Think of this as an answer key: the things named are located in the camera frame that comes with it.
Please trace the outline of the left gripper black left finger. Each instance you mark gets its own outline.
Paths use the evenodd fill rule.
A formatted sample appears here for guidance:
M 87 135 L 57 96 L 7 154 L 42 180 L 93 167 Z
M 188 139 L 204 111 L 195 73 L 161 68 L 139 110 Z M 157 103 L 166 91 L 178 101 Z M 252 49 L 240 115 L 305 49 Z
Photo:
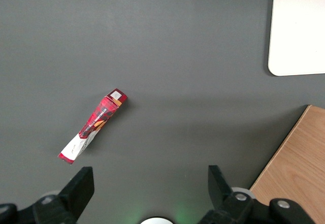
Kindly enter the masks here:
M 83 167 L 58 194 L 33 204 L 35 223 L 76 223 L 93 194 L 93 169 Z

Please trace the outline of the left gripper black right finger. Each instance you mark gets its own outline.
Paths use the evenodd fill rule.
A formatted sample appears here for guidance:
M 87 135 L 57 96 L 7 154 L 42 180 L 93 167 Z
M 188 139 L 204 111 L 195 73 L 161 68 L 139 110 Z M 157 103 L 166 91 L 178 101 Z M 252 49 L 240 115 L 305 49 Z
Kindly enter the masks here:
M 213 209 L 200 223 L 252 223 L 253 198 L 242 191 L 233 191 L 217 165 L 208 167 L 208 193 Z

